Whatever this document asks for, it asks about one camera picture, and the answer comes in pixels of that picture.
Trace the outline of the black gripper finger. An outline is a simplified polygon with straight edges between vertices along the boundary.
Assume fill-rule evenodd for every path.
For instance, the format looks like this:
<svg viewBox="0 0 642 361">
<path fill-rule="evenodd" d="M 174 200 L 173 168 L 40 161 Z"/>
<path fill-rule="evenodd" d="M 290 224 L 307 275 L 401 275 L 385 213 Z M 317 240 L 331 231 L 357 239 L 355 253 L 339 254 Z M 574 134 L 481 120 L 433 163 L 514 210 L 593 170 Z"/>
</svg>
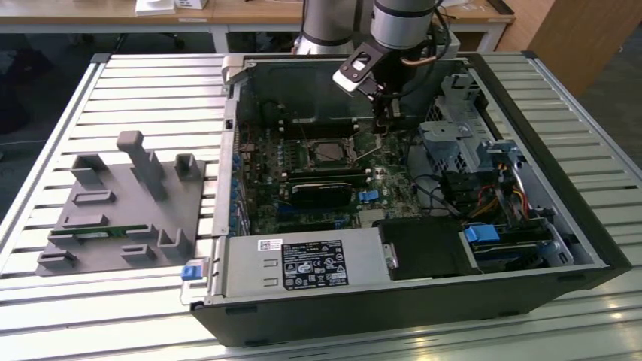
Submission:
<svg viewBox="0 0 642 361">
<path fill-rule="evenodd" d="M 399 99 L 378 96 L 374 100 L 374 132 L 387 133 L 402 119 Z"/>
</svg>

